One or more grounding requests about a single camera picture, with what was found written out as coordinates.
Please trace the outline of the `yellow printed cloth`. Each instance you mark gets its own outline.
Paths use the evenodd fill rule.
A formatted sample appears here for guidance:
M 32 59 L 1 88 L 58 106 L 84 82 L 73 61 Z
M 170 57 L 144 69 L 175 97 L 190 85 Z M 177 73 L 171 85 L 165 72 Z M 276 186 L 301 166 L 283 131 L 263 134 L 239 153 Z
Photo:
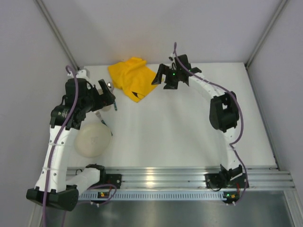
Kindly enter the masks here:
M 147 61 L 132 57 L 108 66 L 108 72 L 115 88 L 124 92 L 132 101 L 138 103 L 157 86 L 152 85 L 156 73 L 149 69 Z

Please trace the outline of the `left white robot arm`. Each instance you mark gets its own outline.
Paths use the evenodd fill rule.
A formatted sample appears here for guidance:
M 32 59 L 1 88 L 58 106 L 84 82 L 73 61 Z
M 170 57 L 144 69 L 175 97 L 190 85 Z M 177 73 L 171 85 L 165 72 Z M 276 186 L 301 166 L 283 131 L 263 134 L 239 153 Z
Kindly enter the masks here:
M 70 180 L 66 179 L 71 148 L 86 114 L 112 105 L 115 96 L 104 80 L 102 94 L 86 79 L 69 79 L 61 103 L 51 112 L 50 138 L 45 163 L 34 188 L 26 198 L 38 205 L 72 211 L 79 196 L 89 187 L 106 182 L 104 166 L 89 164 Z

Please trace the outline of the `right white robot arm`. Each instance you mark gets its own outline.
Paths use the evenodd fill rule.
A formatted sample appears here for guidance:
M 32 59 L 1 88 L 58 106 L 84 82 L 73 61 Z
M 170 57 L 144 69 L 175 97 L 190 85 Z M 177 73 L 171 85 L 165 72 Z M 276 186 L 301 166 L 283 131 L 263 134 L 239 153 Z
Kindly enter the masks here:
M 164 82 L 164 89 L 176 90 L 183 82 L 209 99 L 209 122 L 219 133 L 223 153 L 219 173 L 206 177 L 206 185 L 213 191 L 219 191 L 246 173 L 235 147 L 243 135 L 244 124 L 236 95 L 208 80 L 198 67 L 192 67 L 187 55 L 170 56 L 169 59 L 170 65 L 159 65 L 152 85 Z

